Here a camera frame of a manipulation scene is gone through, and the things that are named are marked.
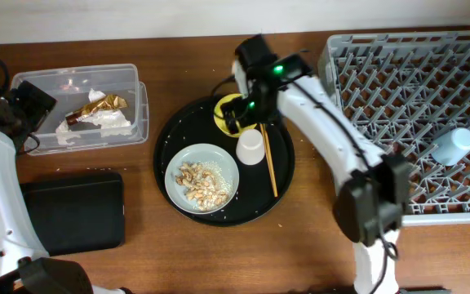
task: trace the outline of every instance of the wooden chopstick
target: wooden chopstick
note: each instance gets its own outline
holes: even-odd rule
[[[273,187],[273,195],[278,197],[277,182],[275,181],[275,170],[273,169],[273,159],[271,157],[271,148],[269,147],[268,132],[266,131],[266,125],[260,123],[260,131],[264,138],[264,149],[266,152],[266,160],[268,161],[269,177],[271,178],[271,186]]]

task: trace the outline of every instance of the white tissue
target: white tissue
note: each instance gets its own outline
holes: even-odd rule
[[[129,127],[131,125],[131,123],[126,120],[120,109],[100,110],[95,114],[84,118],[82,122],[93,123],[96,126],[101,126],[101,130],[115,127]],[[107,130],[101,132],[101,137],[113,135],[131,135],[131,130]]]
[[[67,140],[72,138],[81,138],[80,135],[70,134],[69,125],[66,120],[63,120],[61,124],[56,128],[55,133],[57,136],[57,144],[59,145],[72,145],[74,142],[69,143]]]
[[[106,94],[104,94],[102,91],[96,91],[94,89],[90,89],[90,93],[88,93],[88,100],[90,100],[90,102],[94,102],[105,97]]]

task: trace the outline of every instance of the white paper cup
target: white paper cup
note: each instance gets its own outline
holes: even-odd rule
[[[458,163],[470,152],[470,131],[459,127],[435,139],[438,149],[431,153],[434,160],[445,166]]]
[[[241,163],[255,165],[264,158],[264,138],[257,130],[246,130],[238,138],[237,157]]]

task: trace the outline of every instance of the white wall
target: white wall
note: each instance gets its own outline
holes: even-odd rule
[[[470,0],[0,0],[0,43],[470,25]]]

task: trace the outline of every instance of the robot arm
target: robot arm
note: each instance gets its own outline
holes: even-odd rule
[[[0,66],[6,73],[0,87],[0,293],[13,293],[17,279],[30,293],[130,293],[91,286],[77,263],[47,258],[49,254],[24,205],[16,174],[16,151],[39,128],[55,99],[29,82],[7,93],[8,74],[1,61]]]
[[[283,115],[327,161],[338,198],[334,217],[353,241],[358,294],[395,293],[396,243],[409,193],[409,166],[367,140],[329,100],[298,54],[279,60],[262,36],[236,50],[232,72],[242,97],[221,106],[231,132]]]

